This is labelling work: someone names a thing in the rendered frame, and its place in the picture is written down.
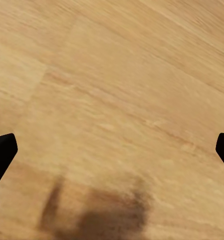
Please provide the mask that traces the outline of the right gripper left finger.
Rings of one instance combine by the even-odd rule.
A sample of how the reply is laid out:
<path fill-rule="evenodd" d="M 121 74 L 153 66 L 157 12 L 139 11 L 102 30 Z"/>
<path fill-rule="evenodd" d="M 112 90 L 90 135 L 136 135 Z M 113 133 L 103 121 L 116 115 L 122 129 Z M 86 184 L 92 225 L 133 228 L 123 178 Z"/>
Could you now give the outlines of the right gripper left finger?
<path fill-rule="evenodd" d="M 0 136 L 0 180 L 18 152 L 13 133 Z"/>

